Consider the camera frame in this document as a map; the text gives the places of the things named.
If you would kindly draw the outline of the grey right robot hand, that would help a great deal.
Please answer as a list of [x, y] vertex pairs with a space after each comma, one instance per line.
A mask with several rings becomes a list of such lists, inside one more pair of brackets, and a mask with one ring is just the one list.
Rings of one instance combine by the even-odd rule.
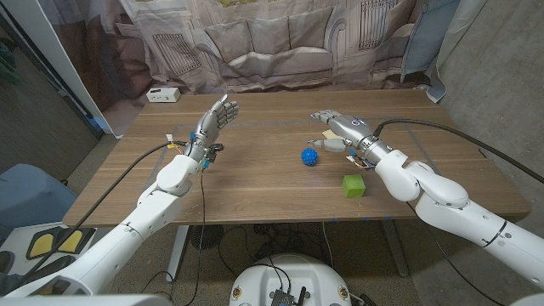
[[349, 147], [364, 151], [369, 145], [364, 141], [371, 137], [372, 130], [356, 116], [342, 115], [335, 110], [320, 110], [311, 115], [326, 123], [339, 139], [309, 140], [308, 143], [330, 152], [343, 152]]

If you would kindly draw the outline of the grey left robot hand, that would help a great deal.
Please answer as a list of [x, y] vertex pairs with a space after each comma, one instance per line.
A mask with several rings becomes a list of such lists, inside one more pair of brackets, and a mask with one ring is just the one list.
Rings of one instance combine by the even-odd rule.
[[238, 115], [238, 103], [235, 100], [229, 102], [228, 95], [225, 94], [202, 115], [195, 126], [195, 136], [187, 145], [184, 154], [194, 156], [197, 149], [206, 149], [211, 146], [218, 138], [219, 131], [235, 120]]

